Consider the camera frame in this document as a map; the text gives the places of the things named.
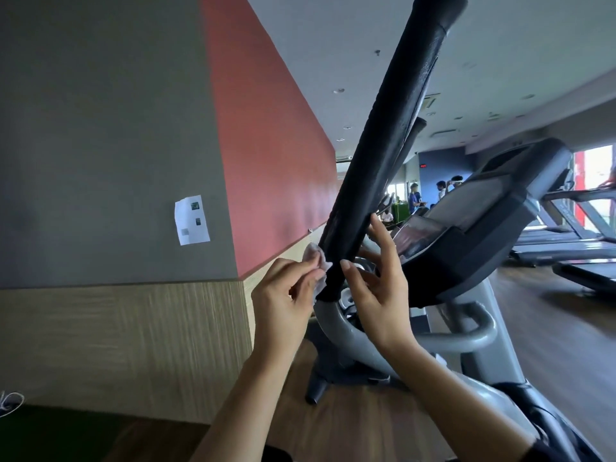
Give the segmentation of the person's left hand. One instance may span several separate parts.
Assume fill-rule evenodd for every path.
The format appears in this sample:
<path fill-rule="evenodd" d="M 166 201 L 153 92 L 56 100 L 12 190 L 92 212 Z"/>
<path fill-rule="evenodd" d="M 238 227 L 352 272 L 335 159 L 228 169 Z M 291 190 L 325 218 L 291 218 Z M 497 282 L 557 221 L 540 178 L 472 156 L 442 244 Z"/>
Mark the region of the person's left hand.
<path fill-rule="evenodd" d="M 301 275 L 317 268 L 307 262 L 278 258 L 251 293 L 255 314 L 254 351 L 273 362 L 292 362 L 304 338 L 312 310 L 293 302 L 293 286 Z"/>

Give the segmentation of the person's right hand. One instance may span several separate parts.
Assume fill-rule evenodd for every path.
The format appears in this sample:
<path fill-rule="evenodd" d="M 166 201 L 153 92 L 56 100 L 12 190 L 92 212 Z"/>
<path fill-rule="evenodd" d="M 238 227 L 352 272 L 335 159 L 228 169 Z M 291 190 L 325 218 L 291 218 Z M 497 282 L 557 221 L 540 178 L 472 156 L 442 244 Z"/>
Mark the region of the person's right hand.
<path fill-rule="evenodd" d="M 419 352 L 410 324 L 408 283 L 394 241 L 376 214 L 370 216 L 368 232 L 381 249 L 380 254 L 369 255 L 380 272 L 380 303 L 356 305 L 362 327 L 385 358 Z"/>

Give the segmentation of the white wipe cloth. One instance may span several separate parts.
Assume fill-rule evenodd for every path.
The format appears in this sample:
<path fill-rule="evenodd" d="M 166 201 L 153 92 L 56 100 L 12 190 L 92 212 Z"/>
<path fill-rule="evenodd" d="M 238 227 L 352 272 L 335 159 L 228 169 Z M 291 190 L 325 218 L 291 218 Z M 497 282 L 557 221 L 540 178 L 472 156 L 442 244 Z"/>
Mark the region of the white wipe cloth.
<path fill-rule="evenodd" d="M 325 257 L 325 253 L 322 248 L 315 242 L 310 242 L 304 249 L 302 262 L 310 261 L 311 259 L 318 257 L 319 263 L 317 268 L 322 270 L 324 274 L 319 278 L 314 286 L 312 304 L 317 300 L 317 296 L 325 289 L 327 284 L 327 271 L 333 266 L 332 262 L 328 262 Z"/>

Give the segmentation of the person's left forearm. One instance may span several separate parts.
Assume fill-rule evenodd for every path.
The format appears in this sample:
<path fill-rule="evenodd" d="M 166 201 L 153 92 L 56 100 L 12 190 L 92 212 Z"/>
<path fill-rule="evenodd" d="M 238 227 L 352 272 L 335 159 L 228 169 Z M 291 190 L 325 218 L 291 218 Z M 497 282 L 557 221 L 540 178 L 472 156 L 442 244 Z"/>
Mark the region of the person's left forearm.
<path fill-rule="evenodd" d="M 255 350 L 189 462 L 295 462 L 266 443 L 294 357 Z"/>

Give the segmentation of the person's right forearm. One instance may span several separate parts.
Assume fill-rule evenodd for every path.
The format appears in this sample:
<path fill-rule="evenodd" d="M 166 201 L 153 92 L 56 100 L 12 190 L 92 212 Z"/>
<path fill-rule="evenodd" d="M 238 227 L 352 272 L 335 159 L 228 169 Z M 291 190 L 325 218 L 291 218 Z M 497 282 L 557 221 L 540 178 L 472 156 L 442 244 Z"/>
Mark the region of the person's right forearm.
<path fill-rule="evenodd" d="M 485 403 L 410 336 L 377 346 L 459 462 L 521 462 L 536 438 Z"/>

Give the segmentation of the white paper notice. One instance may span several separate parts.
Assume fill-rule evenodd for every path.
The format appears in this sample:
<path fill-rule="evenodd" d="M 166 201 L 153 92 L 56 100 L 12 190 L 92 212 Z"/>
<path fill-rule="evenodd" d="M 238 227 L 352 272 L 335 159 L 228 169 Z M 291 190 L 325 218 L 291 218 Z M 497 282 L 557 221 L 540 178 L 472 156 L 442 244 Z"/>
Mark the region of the white paper notice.
<path fill-rule="evenodd" d="M 201 195 L 175 202 L 174 220 L 181 246 L 211 241 Z"/>

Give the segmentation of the black elliptical console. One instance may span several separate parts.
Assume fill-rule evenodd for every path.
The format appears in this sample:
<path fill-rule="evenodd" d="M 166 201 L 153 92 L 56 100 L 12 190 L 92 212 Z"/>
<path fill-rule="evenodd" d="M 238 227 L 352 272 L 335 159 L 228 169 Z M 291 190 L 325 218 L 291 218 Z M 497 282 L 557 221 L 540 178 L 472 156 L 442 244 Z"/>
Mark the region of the black elliptical console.
<path fill-rule="evenodd" d="M 492 157 L 422 216 L 411 216 L 394 242 L 408 302 L 450 301 L 485 280 L 538 215 L 539 201 L 568 168 L 572 152 L 548 138 Z"/>

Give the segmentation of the black treadmill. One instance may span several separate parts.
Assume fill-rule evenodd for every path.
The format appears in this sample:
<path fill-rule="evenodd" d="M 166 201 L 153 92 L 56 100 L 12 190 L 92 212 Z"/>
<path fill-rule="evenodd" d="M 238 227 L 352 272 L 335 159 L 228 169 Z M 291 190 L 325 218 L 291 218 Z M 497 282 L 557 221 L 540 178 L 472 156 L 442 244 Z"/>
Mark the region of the black treadmill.
<path fill-rule="evenodd" d="M 561 261 L 552 272 L 597 294 L 616 297 L 616 259 Z"/>
<path fill-rule="evenodd" d="M 551 192 L 543 202 L 571 201 L 581 207 L 583 214 L 590 218 L 598 229 L 597 233 L 581 236 L 576 240 L 533 240 L 515 245 L 509 257 L 520 265 L 535 267 L 552 265 L 561 261 L 587 261 L 591 259 L 616 258 L 616 232 L 597 213 L 591 201 L 615 200 L 616 188 L 603 187 L 589 190 Z"/>

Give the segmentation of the person's black sleeve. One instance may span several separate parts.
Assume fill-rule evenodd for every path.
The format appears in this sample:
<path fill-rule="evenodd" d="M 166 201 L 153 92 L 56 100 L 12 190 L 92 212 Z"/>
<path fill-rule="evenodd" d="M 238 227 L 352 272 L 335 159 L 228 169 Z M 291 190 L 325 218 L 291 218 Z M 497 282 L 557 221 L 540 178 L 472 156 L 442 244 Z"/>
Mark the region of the person's black sleeve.
<path fill-rule="evenodd" d="M 519 462 L 571 462 L 558 451 L 550 448 L 542 441 L 535 441 L 522 456 Z"/>

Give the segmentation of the grey elliptical machine frame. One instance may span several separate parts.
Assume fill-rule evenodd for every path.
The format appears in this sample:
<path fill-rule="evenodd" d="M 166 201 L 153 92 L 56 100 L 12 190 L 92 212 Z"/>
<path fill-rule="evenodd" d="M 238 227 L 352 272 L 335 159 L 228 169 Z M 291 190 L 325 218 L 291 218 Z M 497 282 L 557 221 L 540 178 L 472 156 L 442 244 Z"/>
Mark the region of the grey elliptical machine frame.
<path fill-rule="evenodd" d="M 311 243 L 328 268 L 315 290 L 315 318 L 305 337 L 317 349 L 305 401 L 316 405 L 330 386 L 383 385 L 404 389 L 398 374 L 365 334 L 339 261 L 325 242 Z M 433 332 L 425 312 L 410 313 L 421 347 L 437 359 L 459 354 L 458 378 L 496 411 L 538 439 L 566 462 L 605 462 L 576 427 L 524 377 L 488 279 L 437 306 L 448 333 Z"/>

